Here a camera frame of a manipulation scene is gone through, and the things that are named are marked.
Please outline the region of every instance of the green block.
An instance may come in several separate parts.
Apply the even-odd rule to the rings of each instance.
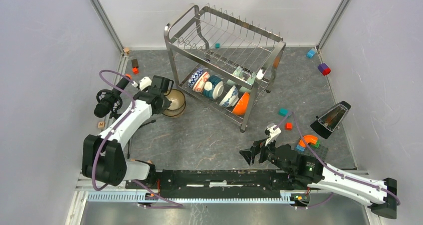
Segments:
[[[319,148],[319,146],[320,146],[320,140],[317,140],[317,143],[316,143],[316,145],[311,145],[311,146],[313,146],[313,147],[315,147],[315,148]]]

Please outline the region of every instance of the orange block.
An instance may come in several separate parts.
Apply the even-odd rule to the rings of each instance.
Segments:
[[[285,124],[285,130],[292,130],[294,126],[291,123],[286,123]]]
[[[317,138],[316,136],[306,135],[304,136],[304,140],[307,144],[311,144],[315,147],[319,147],[319,144],[320,144],[319,138]],[[300,139],[300,142],[298,144],[303,148],[307,148],[307,146],[304,144],[302,139]]]

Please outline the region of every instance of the purple block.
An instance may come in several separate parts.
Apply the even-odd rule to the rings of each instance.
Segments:
[[[325,63],[320,64],[317,68],[319,69],[320,73],[323,73],[325,69],[329,69],[329,67]]]

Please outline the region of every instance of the teal block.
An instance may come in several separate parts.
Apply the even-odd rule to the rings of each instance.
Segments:
[[[289,113],[289,111],[287,109],[280,109],[279,110],[279,115],[285,117],[287,114]]]

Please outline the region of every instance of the blue block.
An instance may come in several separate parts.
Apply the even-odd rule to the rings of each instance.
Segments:
[[[303,148],[299,144],[297,144],[297,147],[295,147],[295,150],[302,153],[302,152],[304,152],[305,148]]]
[[[311,49],[308,53],[307,53],[307,57],[309,57],[310,59],[313,58],[313,56],[316,54],[317,50],[315,48]]]
[[[287,114],[289,113],[289,111],[287,109],[280,109],[279,110],[279,115],[285,117]]]

